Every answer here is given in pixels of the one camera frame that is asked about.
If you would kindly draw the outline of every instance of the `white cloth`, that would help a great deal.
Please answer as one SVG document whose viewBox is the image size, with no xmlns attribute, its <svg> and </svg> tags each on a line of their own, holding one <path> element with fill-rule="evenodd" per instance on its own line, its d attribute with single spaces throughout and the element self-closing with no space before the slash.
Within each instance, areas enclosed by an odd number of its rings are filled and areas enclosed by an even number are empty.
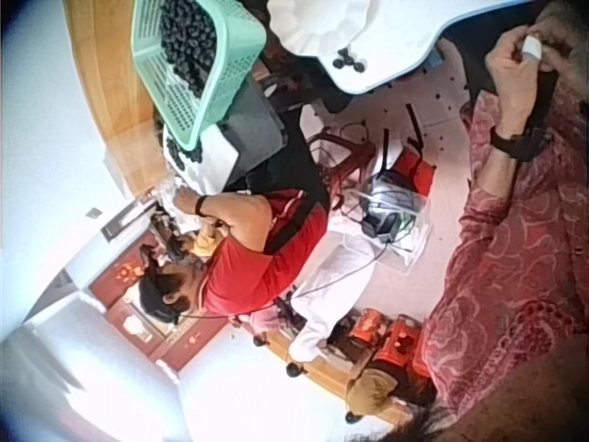
<svg viewBox="0 0 589 442">
<path fill-rule="evenodd" d="M 318 344 L 329 338 L 338 321 L 353 308 L 366 289 L 375 269 L 375 263 L 370 262 L 374 252 L 367 241 L 358 241 L 354 247 L 357 251 L 338 246 L 293 294 L 291 305 L 306 319 L 305 327 L 288 349 L 294 361 L 310 362 L 321 355 Z M 335 282 L 347 274 L 350 275 Z M 298 294 L 313 289 L 317 291 L 298 297 Z"/>
</svg>

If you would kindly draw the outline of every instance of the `finger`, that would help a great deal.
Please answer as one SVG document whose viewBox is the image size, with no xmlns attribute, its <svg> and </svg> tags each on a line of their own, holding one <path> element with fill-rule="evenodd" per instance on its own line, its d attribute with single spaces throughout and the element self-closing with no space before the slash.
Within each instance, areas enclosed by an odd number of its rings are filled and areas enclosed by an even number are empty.
<svg viewBox="0 0 589 442">
<path fill-rule="evenodd" d="M 492 51 L 500 58 L 512 59 L 518 43 L 524 40 L 528 29 L 527 25 L 523 25 L 504 32 Z"/>
<path fill-rule="evenodd" d="M 563 48 L 571 46 L 569 43 L 572 38 L 571 31 L 555 17 L 539 21 L 529 29 L 528 33 L 538 35 L 540 40 L 549 46 L 562 46 Z"/>
<path fill-rule="evenodd" d="M 554 66 L 552 64 L 548 64 L 544 60 L 542 60 L 540 62 L 539 70 L 541 72 L 552 72 L 554 70 Z"/>
<path fill-rule="evenodd" d="M 568 64 L 567 59 L 560 55 L 560 52 L 547 45 L 542 46 L 542 61 L 559 72 L 564 71 Z"/>
</svg>

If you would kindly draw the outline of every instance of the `red chair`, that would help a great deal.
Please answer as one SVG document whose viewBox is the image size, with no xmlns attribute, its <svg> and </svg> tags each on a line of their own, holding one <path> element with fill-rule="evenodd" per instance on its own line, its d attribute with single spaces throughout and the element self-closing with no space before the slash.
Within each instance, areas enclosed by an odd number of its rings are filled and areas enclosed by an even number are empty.
<svg viewBox="0 0 589 442">
<path fill-rule="evenodd" d="M 358 169 L 360 170 L 359 182 L 364 181 L 368 165 L 376 156 L 376 146 L 368 140 L 359 145 L 327 132 L 315 134 L 306 141 L 309 147 L 312 147 L 316 142 L 327 141 L 350 151 L 350 155 L 336 166 L 319 165 L 319 172 L 329 190 L 329 198 L 332 202 L 336 197 L 340 198 L 336 206 L 332 207 L 333 210 L 337 210 L 343 204 L 343 195 L 341 194 L 343 183 Z"/>
</svg>

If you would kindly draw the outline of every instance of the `black watch strap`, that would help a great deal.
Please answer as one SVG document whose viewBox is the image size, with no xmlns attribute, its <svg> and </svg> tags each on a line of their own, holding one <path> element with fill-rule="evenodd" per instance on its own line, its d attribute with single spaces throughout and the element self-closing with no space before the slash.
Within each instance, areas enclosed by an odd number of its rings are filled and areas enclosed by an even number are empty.
<svg viewBox="0 0 589 442">
<path fill-rule="evenodd" d="M 542 151 L 545 141 L 544 130 L 537 127 L 510 140 L 497 135 L 494 126 L 491 128 L 491 145 L 524 163 L 531 161 Z"/>
<path fill-rule="evenodd" d="M 194 205 L 194 214 L 200 216 L 201 218 L 205 218 L 206 215 L 201 212 L 202 203 L 206 200 L 208 195 L 201 196 L 198 200 L 196 200 L 196 204 Z"/>
</svg>

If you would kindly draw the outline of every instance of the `red patterned shirt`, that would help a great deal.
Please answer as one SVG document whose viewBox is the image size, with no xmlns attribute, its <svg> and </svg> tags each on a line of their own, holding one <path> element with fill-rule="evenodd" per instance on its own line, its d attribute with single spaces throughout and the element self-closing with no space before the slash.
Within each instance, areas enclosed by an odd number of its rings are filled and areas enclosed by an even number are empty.
<svg viewBox="0 0 589 442">
<path fill-rule="evenodd" d="M 455 417 L 518 365 L 586 332 L 587 124 L 561 87 L 545 120 L 553 141 L 519 166 L 509 201 L 474 184 L 499 117 L 497 97 L 483 92 L 477 101 L 461 244 L 423 351 L 438 397 Z"/>
</svg>

